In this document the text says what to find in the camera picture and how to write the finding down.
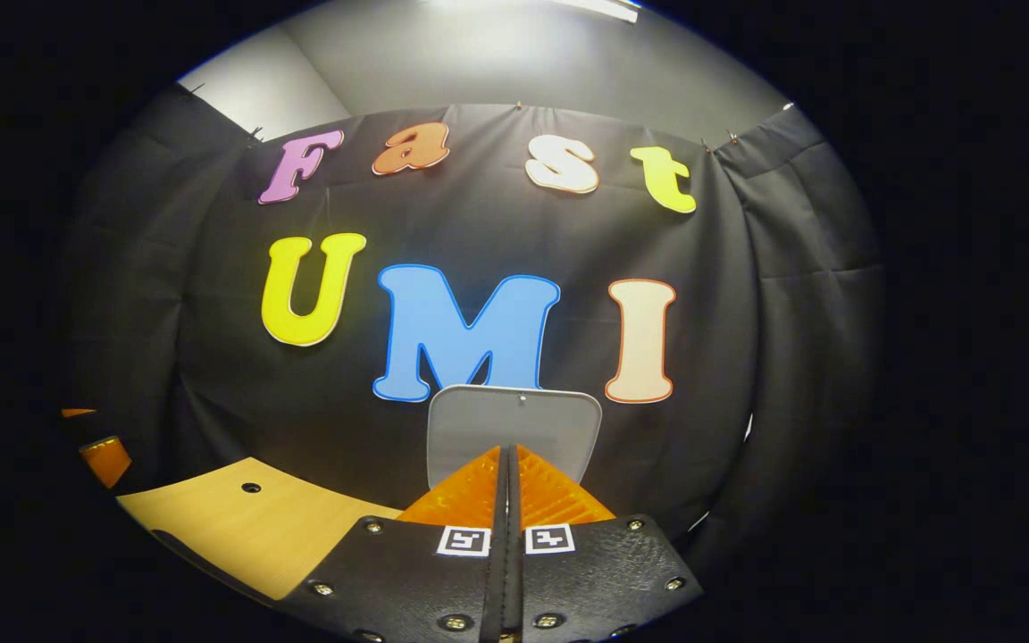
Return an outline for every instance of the letter i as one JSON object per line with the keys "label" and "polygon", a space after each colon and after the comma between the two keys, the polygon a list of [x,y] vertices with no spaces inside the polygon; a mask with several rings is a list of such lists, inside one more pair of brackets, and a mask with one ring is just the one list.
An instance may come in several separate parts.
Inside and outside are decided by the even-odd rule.
{"label": "letter i", "polygon": [[622,348],[617,374],[606,383],[614,402],[661,402],[674,392],[666,377],[666,309],[677,298],[662,281],[622,280],[609,285],[622,309]]}

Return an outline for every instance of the letter u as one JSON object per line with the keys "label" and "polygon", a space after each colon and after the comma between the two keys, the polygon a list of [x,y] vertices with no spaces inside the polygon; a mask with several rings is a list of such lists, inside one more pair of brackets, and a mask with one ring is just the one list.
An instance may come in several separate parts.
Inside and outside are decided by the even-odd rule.
{"label": "letter u", "polygon": [[312,346],[325,341],[340,321],[352,256],[366,245],[367,240],[355,233],[331,235],[320,243],[320,249],[327,255],[320,293],[312,313],[301,316],[293,313],[291,296],[299,260],[312,248],[312,241],[304,237],[276,241],[269,249],[273,263],[269,265],[264,295],[260,298],[260,318],[269,333],[277,342],[293,346]]}

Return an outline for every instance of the foam letter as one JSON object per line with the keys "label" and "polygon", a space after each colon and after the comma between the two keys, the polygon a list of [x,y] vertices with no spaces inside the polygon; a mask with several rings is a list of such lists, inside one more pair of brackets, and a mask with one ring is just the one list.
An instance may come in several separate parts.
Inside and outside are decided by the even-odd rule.
{"label": "foam letter", "polygon": [[487,357],[490,386],[539,388],[538,358],[546,313],[559,300],[559,285],[516,274],[498,284],[470,326],[447,284],[429,265],[389,265],[380,286],[391,295],[388,368],[371,390],[384,399],[423,402],[431,387],[420,379],[426,355],[439,388],[466,384]]}
{"label": "foam letter", "polygon": [[689,178],[689,168],[675,162],[666,147],[634,147],[630,155],[641,162],[646,175],[646,190],[654,201],[671,211],[688,214],[698,209],[698,201],[677,188],[678,176]]}
{"label": "foam letter", "polygon": [[424,122],[392,134],[391,139],[388,139],[388,149],[371,164],[371,172],[384,175],[395,174],[407,168],[422,170],[432,167],[451,153],[443,146],[449,131],[441,122]]}
{"label": "foam letter", "polygon": [[666,309],[677,298],[669,284],[622,280],[609,285],[622,309],[622,353],[617,374],[606,383],[614,402],[661,402],[674,392],[666,377]]}
{"label": "foam letter", "polygon": [[543,134],[531,139],[527,149],[534,159],[526,162],[526,174],[542,187],[586,194],[598,186],[598,173],[584,162],[592,162],[593,152],[582,141]]}
{"label": "foam letter", "polygon": [[301,179],[310,178],[312,174],[315,174],[315,169],[320,166],[320,159],[323,158],[323,150],[319,147],[309,152],[308,155],[304,155],[309,147],[323,145],[329,150],[334,150],[343,142],[344,133],[334,130],[317,136],[309,136],[307,139],[293,139],[293,141],[285,143],[285,155],[281,158],[281,164],[277,166],[277,172],[273,175],[273,182],[269,183],[269,189],[261,192],[260,204],[287,201],[299,192],[299,187],[294,185],[296,173],[299,173]]}
{"label": "foam letter", "polygon": [[320,243],[320,249],[328,257],[323,264],[320,293],[312,313],[299,316],[293,313],[291,296],[296,269],[301,257],[311,249],[312,241],[304,237],[289,237],[273,244],[269,249],[273,263],[269,265],[264,295],[260,298],[260,318],[277,342],[312,346],[323,342],[331,333],[340,319],[352,256],[360,252],[364,245],[367,245],[367,240],[355,233],[331,235]]}

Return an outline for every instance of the blue letter m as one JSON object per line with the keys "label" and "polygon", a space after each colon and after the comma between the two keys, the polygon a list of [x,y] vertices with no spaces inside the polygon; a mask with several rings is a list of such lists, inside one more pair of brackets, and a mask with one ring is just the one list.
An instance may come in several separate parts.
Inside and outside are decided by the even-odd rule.
{"label": "blue letter m", "polygon": [[388,371],[371,390],[384,399],[423,402],[431,387],[420,379],[426,355],[436,386],[466,384],[491,358],[491,386],[538,388],[538,358],[546,313],[559,300],[559,285],[516,274],[498,284],[470,326],[447,278],[430,265],[389,265],[380,286],[391,295]]}

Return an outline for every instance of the orange letter a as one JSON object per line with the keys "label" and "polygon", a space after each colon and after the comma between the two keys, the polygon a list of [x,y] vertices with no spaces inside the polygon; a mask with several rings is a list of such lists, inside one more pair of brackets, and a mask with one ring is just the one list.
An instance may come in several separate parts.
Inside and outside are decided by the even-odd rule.
{"label": "orange letter a", "polygon": [[371,172],[379,175],[395,174],[405,168],[422,170],[447,158],[451,150],[447,142],[447,126],[441,122],[424,122],[396,132],[388,139],[388,149],[371,164]]}

